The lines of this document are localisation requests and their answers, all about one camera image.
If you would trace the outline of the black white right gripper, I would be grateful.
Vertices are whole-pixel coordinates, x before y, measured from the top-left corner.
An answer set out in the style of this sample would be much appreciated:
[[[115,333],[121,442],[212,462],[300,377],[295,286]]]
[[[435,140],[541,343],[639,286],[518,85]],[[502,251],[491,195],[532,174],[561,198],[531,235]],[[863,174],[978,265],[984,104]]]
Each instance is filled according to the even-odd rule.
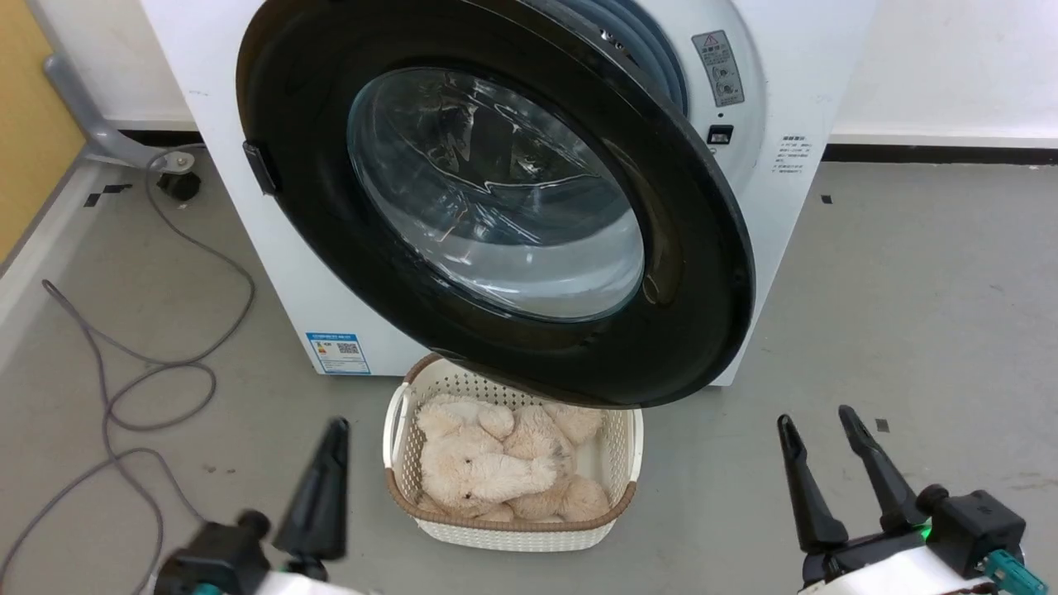
[[[841,404],[838,416],[851,451],[865,467],[880,509],[879,524],[883,531],[847,542],[846,527],[831,513],[813,477],[808,449],[794,418],[787,414],[779,416],[779,447],[789,486],[798,546],[808,554],[802,565],[803,587],[798,594],[971,594],[981,591],[979,577],[963,578],[926,547],[931,527],[923,524],[928,522],[928,516],[919,511],[916,493],[855,409]],[[910,531],[899,537],[884,535],[902,530]]]

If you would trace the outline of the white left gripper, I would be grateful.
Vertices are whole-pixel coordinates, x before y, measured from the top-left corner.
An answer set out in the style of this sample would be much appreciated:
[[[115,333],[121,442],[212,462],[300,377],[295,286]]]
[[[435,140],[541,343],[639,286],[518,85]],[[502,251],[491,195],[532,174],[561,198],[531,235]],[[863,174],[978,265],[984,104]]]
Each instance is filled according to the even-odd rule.
[[[330,419],[274,536],[275,549],[288,555],[286,572],[269,572],[254,595],[362,595],[317,580],[329,579],[326,564],[347,553],[349,438],[347,419]]]

